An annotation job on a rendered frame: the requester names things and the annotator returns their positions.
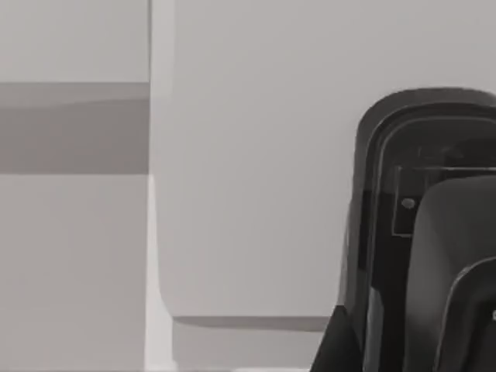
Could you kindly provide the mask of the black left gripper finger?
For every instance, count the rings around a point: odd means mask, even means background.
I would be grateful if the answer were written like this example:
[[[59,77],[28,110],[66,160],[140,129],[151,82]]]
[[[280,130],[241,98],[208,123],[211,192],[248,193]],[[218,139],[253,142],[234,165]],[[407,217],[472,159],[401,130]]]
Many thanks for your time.
[[[362,372],[363,354],[344,305],[329,319],[309,372]]]

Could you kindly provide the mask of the black rounded plastic object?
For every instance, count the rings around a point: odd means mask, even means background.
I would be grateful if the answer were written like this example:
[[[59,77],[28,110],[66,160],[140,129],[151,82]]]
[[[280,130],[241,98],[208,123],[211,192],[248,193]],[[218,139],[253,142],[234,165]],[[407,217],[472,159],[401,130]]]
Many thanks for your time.
[[[342,300],[362,372],[496,372],[496,94],[372,105],[356,133]]]

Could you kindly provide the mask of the pale grey rounded box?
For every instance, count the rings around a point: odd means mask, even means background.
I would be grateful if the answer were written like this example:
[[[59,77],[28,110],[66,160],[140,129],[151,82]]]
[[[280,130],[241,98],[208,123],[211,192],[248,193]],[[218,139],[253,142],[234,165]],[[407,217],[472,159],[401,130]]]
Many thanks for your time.
[[[174,317],[328,315],[365,111],[408,88],[496,93],[496,0],[152,0],[151,23]]]

